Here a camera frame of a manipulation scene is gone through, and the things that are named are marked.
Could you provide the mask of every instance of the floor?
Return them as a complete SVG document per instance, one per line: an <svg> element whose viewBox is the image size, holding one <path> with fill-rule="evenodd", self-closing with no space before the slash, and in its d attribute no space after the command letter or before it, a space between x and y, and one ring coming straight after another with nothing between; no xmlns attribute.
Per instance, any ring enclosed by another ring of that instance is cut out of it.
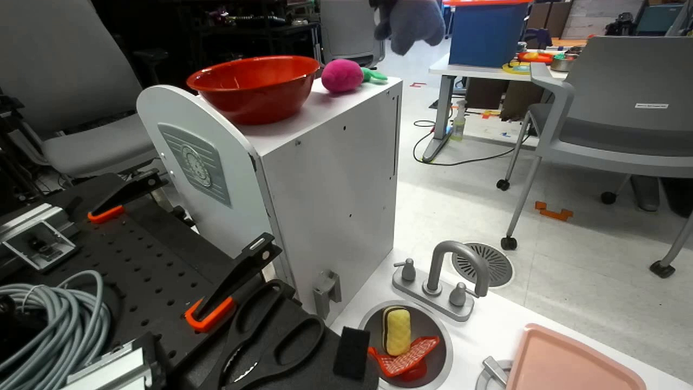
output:
<svg viewBox="0 0 693 390"><path fill-rule="evenodd" d="M422 264L440 241L500 249L533 154L522 152L507 193L496 189L496 180L509 156L461 167L411 158L414 143L429 132L414 121L435 117L429 104L437 98L440 78L429 74L429 65L446 50L446 41L435 48L418 43L407 56L388 52L379 63L383 74L405 82L394 245ZM479 158L507 147L463 137L450 141L437 160ZM615 206L600 204L598 195L619 180L613 173L544 167L518 225L520 247L507 251L515 275L494 293L693 384L693 243L678 256L671 280L654 277L650 262L669 249L684 219L667 204L658 212L639 210L630 189ZM574 217L565 223L539 217L533 210L537 199L570 208Z"/></svg>

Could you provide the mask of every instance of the white chair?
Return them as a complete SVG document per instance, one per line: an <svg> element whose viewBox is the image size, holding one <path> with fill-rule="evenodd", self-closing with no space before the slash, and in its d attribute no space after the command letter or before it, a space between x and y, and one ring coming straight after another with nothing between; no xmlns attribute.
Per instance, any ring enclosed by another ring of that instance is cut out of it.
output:
<svg viewBox="0 0 693 390"><path fill-rule="evenodd" d="M141 85L91 0L2 0L0 54L0 91L24 104L28 126L13 139L26 154L69 178L154 158L134 113Z"/></svg>
<svg viewBox="0 0 693 390"><path fill-rule="evenodd" d="M654 178L693 178L693 39L602 37L589 39L578 63L561 82L533 65L533 82L554 95L531 106L515 156L498 189L509 189L520 143L528 128L539 132L537 154L502 249L515 249L513 230L541 163ZM669 277L674 258L693 232L678 232L669 254L650 269Z"/></svg>

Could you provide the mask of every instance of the red bowl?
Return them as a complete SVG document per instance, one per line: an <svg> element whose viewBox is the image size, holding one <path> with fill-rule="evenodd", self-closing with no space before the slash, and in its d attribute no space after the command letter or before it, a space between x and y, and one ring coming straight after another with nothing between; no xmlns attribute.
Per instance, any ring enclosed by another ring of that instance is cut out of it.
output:
<svg viewBox="0 0 693 390"><path fill-rule="evenodd" d="M253 56L195 72L186 85L232 124L271 124L301 111L318 69L310 56Z"/></svg>

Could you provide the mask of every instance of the chair wheel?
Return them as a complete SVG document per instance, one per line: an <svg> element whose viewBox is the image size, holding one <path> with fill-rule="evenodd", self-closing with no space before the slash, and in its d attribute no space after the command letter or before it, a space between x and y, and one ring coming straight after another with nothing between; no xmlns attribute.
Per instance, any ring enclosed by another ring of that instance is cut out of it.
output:
<svg viewBox="0 0 693 390"><path fill-rule="evenodd" d="M496 189L507 191L507 189L511 189L511 182L509 180L498 180Z"/></svg>
<svg viewBox="0 0 693 390"><path fill-rule="evenodd" d="M615 204L615 193L604 191L604 193L600 195L600 199L602 199L602 204Z"/></svg>
<svg viewBox="0 0 693 390"><path fill-rule="evenodd" d="M500 238L500 247L507 251L518 249L518 241L511 236L505 236L505 238Z"/></svg>
<svg viewBox="0 0 693 390"><path fill-rule="evenodd" d="M661 260L658 262L652 262L650 264L650 271L663 280L667 280L669 275L676 273L676 269L671 264L663 264Z"/></svg>

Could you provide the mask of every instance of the cable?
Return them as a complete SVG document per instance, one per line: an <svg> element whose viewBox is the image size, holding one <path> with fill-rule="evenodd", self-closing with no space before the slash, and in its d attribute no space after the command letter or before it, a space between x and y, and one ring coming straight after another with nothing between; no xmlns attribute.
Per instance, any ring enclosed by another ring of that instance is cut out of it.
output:
<svg viewBox="0 0 693 390"><path fill-rule="evenodd" d="M416 128L429 128L429 126L433 126L433 121L431 121L431 119L416 119L414 126L416 126ZM424 163L422 158L416 156L416 152L418 152L418 145L420 145L424 139L429 139L431 134L433 134L433 130L427 132L424 137L420 137L420 139L414 143L414 147L411 147L411 158L414 158L416 163L431 165L431 167L459 167L459 165L472 165L472 163L481 163L481 160L502 158L502 156L515 152L515 145L511 145L509 150L505 150L505 152L500 152L500 154L492 154L492 156L455 160L455 163Z"/></svg>
<svg viewBox="0 0 693 390"><path fill-rule="evenodd" d="M93 277L95 295L67 288L78 277ZM9 295L19 310L43 308L48 319L30 342L0 362L0 390L63 388L67 375L91 364L106 345L110 314L97 271L80 271L58 286L9 284L0 286L0 295Z"/></svg>

